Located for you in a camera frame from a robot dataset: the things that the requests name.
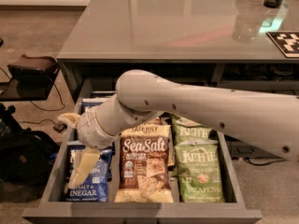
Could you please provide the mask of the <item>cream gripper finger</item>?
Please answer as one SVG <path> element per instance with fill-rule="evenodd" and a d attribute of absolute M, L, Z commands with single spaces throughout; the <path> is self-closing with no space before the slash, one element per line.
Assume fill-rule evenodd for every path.
<path fill-rule="evenodd" d="M 76 129 L 78 126 L 78 121 L 80 119 L 80 115 L 77 113 L 63 113 L 58 116 L 58 120 L 62 123 L 66 124 L 68 127 Z"/>
<path fill-rule="evenodd" d="M 98 149 L 88 147 L 75 155 L 74 169 L 68 183 L 70 189 L 75 189 L 84 183 L 99 157 Z"/>

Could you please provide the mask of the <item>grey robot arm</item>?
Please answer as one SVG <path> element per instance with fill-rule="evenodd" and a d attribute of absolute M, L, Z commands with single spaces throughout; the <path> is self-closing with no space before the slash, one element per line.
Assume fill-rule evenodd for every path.
<path fill-rule="evenodd" d="M 164 112 L 193 120 L 281 158 L 299 158 L 299 99 L 254 91 L 192 86 L 143 70 L 123 73 L 116 93 L 87 112 L 58 120 L 75 129 L 89 151 L 108 147 L 129 128 Z"/>

